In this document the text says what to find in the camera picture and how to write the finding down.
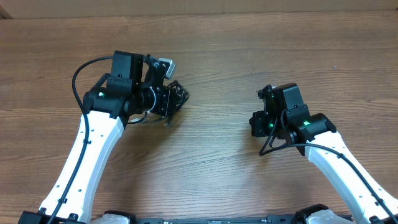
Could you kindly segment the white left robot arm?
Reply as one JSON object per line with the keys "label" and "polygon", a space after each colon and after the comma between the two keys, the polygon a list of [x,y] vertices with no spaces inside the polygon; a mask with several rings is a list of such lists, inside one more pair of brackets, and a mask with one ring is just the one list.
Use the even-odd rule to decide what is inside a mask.
{"label": "white left robot arm", "polygon": [[116,51],[105,73],[83,97],[75,99],[82,116],[75,142],[50,193],[37,212],[24,211],[19,223],[89,223],[98,184],[109,155],[130,117],[149,113],[170,119],[187,101],[178,81],[164,85],[175,62]]}

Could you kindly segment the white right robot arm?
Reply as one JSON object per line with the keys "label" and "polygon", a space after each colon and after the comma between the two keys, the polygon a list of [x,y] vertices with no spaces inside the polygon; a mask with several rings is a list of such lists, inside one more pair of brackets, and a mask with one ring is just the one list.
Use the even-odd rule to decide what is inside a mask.
{"label": "white right robot arm", "polygon": [[310,114],[296,83],[267,85],[257,94],[264,108],[253,113],[249,124],[252,136],[266,138],[260,156],[294,147],[335,188],[354,223],[397,223],[397,199],[352,155],[324,114]]}

